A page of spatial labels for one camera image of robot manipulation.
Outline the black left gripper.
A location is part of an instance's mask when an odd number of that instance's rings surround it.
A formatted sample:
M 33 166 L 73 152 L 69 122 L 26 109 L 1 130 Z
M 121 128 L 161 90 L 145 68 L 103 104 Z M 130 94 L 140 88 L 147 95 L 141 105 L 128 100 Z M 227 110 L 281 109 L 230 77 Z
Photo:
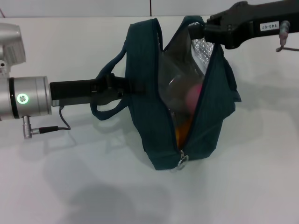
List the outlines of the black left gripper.
M 53 107 L 89 103 L 107 105 L 121 99 L 124 93 L 144 93 L 145 91 L 145 84 L 130 78 L 115 76 L 114 73 L 102 74 L 94 80 L 50 83 Z

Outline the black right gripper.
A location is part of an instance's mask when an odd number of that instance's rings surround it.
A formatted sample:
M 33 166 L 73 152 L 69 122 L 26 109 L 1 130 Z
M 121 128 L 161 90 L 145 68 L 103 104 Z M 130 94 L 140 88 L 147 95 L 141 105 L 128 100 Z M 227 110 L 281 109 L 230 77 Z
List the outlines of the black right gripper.
M 299 2 L 281 0 L 259 5 L 246 1 L 235 3 L 230 9 L 212 15 L 206 23 L 188 26 L 191 39 L 222 44 L 236 49 L 243 42 L 257 37 L 278 35 L 282 22 L 290 23 L 289 33 L 299 31 Z

